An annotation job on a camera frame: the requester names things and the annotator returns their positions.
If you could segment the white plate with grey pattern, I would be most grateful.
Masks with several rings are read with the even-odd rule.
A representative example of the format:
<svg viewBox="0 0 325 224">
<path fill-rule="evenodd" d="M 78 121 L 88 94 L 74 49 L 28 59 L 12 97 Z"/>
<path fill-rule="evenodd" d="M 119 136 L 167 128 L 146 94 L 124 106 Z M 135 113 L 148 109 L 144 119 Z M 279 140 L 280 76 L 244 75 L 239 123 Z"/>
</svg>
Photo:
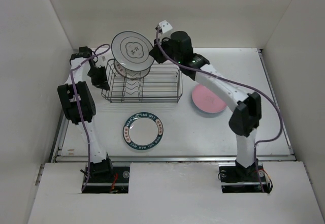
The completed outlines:
<svg viewBox="0 0 325 224">
<path fill-rule="evenodd" d="M 142 34 L 135 31 L 123 31 L 112 40 L 111 51 L 115 60 L 125 69 L 143 71 L 154 63 L 149 52 L 152 43 Z"/>
</svg>

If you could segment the black wire dish rack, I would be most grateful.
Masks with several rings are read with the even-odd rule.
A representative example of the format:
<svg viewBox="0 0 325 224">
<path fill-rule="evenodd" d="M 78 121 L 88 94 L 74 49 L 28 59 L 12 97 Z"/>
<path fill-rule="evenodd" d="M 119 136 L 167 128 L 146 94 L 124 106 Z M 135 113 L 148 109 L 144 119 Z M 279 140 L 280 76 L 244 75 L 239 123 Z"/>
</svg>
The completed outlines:
<svg viewBox="0 0 325 224">
<path fill-rule="evenodd" d="M 107 101 L 111 103 L 177 103 L 182 97 L 182 73 L 175 64 L 155 62 L 146 77 L 131 80 L 116 72 L 114 60 L 108 60 L 106 65 L 110 90 L 101 92 L 102 97 Z"/>
</svg>

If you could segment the pink plastic plate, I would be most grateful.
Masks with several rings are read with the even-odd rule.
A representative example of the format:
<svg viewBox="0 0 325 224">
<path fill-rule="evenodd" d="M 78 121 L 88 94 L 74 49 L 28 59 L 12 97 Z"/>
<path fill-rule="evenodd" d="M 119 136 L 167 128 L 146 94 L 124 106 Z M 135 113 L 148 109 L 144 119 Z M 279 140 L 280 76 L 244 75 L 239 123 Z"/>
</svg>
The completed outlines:
<svg viewBox="0 0 325 224">
<path fill-rule="evenodd" d="M 223 100 L 201 84 L 193 88 L 191 98 L 194 105 L 205 113 L 220 113 L 227 108 Z"/>
</svg>

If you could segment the teal rimmed white plate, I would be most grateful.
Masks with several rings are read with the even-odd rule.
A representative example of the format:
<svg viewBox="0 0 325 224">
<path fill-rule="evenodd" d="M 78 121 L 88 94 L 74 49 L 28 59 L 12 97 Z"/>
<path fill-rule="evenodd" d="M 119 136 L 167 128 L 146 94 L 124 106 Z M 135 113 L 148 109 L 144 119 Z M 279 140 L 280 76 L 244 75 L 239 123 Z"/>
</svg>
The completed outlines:
<svg viewBox="0 0 325 224">
<path fill-rule="evenodd" d="M 129 117 L 122 130 L 128 147 L 135 151 L 148 151 L 163 138 L 164 126 L 160 118 L 149 112 L 140 112 Z"/>
</svg>

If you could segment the white plate orange sunburst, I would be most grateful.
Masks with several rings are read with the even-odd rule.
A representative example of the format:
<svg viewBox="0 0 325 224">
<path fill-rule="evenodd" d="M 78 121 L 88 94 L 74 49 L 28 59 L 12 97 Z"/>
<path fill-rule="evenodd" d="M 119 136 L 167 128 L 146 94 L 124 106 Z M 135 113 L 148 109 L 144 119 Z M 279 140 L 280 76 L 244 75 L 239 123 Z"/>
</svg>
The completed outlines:
<svg viewBox="0 0 325 224">
<path fill-rule="evenodd" d="M 131 80 L 144 78 L 150 72 L 150 68 L 147 68 L 143 71 L 128 70 L 128 69 L 124 68 L 117 60 L 114 60 L 114 68 L 119 75 L 121 75 L 124 78 L 131 79 Z"/>
</svg>

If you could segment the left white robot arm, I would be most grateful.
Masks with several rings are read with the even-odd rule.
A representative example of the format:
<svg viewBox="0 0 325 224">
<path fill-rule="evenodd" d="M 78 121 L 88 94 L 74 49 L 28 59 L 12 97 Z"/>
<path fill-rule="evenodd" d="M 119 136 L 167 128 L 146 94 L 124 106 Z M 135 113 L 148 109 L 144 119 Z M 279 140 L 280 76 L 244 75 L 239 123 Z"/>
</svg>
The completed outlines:
<svg viewBox="0 0 325 224">
<path fill-rule="evenodd" d="M 71 55 L 70 73 L 57 92 L 64 115 L 81 131 L 88 150 L 88 169 L 85 173 L 89 179 L 109 181 L 114 170 L 107 151 L 102 147 L 95 129 L 94 117 L 96 106 L 86 79 L 98 89 L 109 90 L 106 68 L 98 67 L 95 60 L 103 53 L 96 54 L 89 47 L 80 47 Z"/>
</svg>

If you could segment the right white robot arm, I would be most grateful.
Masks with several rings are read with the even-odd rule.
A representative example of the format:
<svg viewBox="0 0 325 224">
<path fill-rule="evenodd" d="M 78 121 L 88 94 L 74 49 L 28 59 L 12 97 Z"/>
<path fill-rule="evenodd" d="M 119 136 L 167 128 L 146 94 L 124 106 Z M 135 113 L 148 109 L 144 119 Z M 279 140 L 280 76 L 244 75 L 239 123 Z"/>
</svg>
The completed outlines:
<svg viewBox="0 0 325 224">
<path fill-rule="evenodd" d="M 154 46 L 149 52 L 158 63 L 169 60 L 181 72 L 205 86 L 226 103 L 232 115 L 229 127 L 236 135 L 237 156 L 235 174 L 247 180 L 257 166 L 255 152 L 256 131 L 262 117 L 261 96 L 257 92 L 245 93 L 217 72 L 211 62 L 195 53 L 189 35 L 184 31 L 166 33 L 157 28 Z"/>
</svg>

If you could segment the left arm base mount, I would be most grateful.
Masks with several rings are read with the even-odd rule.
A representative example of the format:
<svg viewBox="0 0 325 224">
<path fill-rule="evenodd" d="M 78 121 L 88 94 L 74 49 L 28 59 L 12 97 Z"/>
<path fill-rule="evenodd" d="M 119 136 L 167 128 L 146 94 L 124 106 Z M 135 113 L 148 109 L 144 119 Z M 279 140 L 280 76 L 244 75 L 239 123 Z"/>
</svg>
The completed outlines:
<svg viewBox="0 0 325 224">
<path fill-rule="evenodd" d="M 115 166 L 113 175 L 109 177 L 84 176 L 81 193 L 83 194 L 128 194 L 130 166 Z"/>
</svg>

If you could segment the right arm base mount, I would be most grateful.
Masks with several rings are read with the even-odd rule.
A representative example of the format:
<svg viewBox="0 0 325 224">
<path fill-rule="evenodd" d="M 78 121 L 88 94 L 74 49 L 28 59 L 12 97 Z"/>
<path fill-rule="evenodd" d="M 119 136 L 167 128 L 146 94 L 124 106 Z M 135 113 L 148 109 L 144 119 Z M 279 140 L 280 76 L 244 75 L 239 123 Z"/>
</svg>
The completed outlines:
<svg viewBox="0 0 325 224">
<path fill-rule="evenodd" d="M 253 167 L 247 175 L 240 175 L 236 166 L 219 166 L 218 179 L 223 194 L 267 193 L 273 190 L 273 182 L 262 165 Z"/>
</svg>

